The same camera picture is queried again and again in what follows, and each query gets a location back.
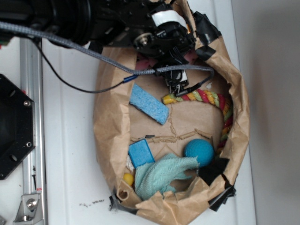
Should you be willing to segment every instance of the blue sponge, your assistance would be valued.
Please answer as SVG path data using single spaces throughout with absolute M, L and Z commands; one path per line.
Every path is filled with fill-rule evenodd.
M 145 139 L 135 142 L 129 146 L 128 152 L 135 169 L 145 163 L 154 163 L 154 158 Z
M 169 108 L 167 106 L 136 84 L 134 84 L 132 89 L 130 104 L 155 119 L 161 125 L 165 124 L 169 116 Z

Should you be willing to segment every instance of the black wire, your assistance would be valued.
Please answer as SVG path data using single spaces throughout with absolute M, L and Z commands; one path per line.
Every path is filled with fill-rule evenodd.
M 41 53 L 42 57 L 46 60 L 47 64 L 50 66 L 51 70 L 54 72 L 54 74 L 57 76 L 57 78 L 63 82 L 65 85 L 75 89 L 75 90 L 79 90 L 79 91 L 82 91 L 82 92 L 85 92 L 85 93 L 90 93 L 90 94 L 98 94 L 98 93 L 102 93 L 102 92 L 106 92 L 106 91 L 109 91 L 111 89 L 114 89 L 118 86 L 120 86 L 121 84 L 124 83 L 124 81 L 121 81 L 120 83 L 110 87 L 110 88 L 106 88 L 106 89 L 102 89 L 102 90 L 84 90 L 84 89 L 81 89 L 81 88 L 78 88 L 78 87 L 75 87 L 71 84 L 69 84 L 68 82 L 66 82 L 65 80 L 63 80 L 61 78 L 61 76 L 59 76 L 59 74 L 56 72 L 56 70 L 54 69 L 54 67 L 52 66 L 51 62 L 48 60 L 48 58 L 45 56 L 43 50 L 41 49 L 41 47 L 38 45 L 38 43 L 36 41 L 34 41 L 32 38 L 29 38 L 33 43 L 34 45 L 37 47 L 38 51 Z

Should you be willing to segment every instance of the yellow ball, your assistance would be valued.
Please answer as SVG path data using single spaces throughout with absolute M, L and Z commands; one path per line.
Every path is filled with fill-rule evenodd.
M 123 176 L 123 180 L 129 185 L 131 186 L 133 184 L 133 182 L 135 181 L 133 175 L 131 175 L 130 173 L 125 173 Z

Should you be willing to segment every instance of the gray wall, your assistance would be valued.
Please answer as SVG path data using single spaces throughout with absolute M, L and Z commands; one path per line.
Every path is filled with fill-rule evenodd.
M 258 225 L 300 224 L 300 1 L 232 0 Z

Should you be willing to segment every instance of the cable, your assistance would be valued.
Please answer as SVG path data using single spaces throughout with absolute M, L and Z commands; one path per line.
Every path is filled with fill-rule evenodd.
M 109 63 L 129 74 L 135 74 L 135 75 L 148 75 L 148 74 L 154 74 L 155 70 L 154 69 L 147 69 L 147 70 L 133 70 L 128 67 L 123 66 L 122 64 L 105 57 L 97 52 L 91 51 L 89 49 L 86 49 L 70 40 L 66 40 L 62 37 L 58 37 L 54 34 L 43 32 L 43 31 L 38 31 L 34 30 L 32 28 L 20 26 L 20 25 L 15 25 L 7 22 L 0 22 L 0 30 L 5 30 L 6 32 L 12 32 L 14 34 L 23 34 L 26 36 L 34 36 L 37 38 L 46 38 L 54 43 L 57 43 L 61 46 L 68 47 L 68 48 L 73 48 L 76 49 L 82 53 L 85 53 L 87 55 L 90 55 L 94 58 L 97 58 L 99 60 L 102 60 L 106 63 Z M 214 74 L 214 70 L 211 67 L 203 67 L 203 66 L 194 66 L 194 65 L 176 65 L 176 66 L 168 66 L 168 67 L 162 67 L 158 68 L 157 71 L 160 73 L 171 71 L 171 70 L 187 70 L 187 69 L 194 69 L 194 70 L 201 70 L 201 71 L 209 71 L 211 75 Z
M 85 92 L 85 93 L 90 93 L 90 94 L 97 94 L 97 93 L 102 93 L 102 92 L 105 92 L 105 91 L 109 91 L 111 89 L 114 89 L 118 86 L 120 86 L 121 84 L 123 83 L 127 83 L 128 81 L 131 81 L 133 79 L 135 79 L 137 77 L 137 75 L 133 75 L 133 76 L 130 76 L 130 77 L 126 77 L 124 78 L 123 81 L 121 81 L 120 83 L 110 87 L 110 88 L 106 88 L 106 89 L 102 89 L 102 90 L 84 90 L 84 89 L 81 89 L 81 88 L 78 88 L 76 86 L 73 86 L 71 84 L 69 84 L 68 82 L 66 82 L 64 79 L 61 78 L 61 76 L 59 76 L 59 74 L 56 72 L 56 70 L 54 69 L 54 67 L 52 66 L 51 62 L 48 60 L 48 58 L 45 56 L 43 50 L 41 49 L 41 47 L 34 41 L 32 40 L 31 38 L 29 38 L 33 43 L 34 45 L 37 47 L 38 51 L 41 53 L 42 57 L 45 59 L 45 61 L 48 63 L 48 65 L 50 66 L 51 70 L 54 72 L 54 74 L 57 76 L 57 78 L 63 82 L 65 85 L 71 87 L 71 88 L 74 88 L 75 90 L 79 90 L 79 91 L 82 91 L 82 92 Z

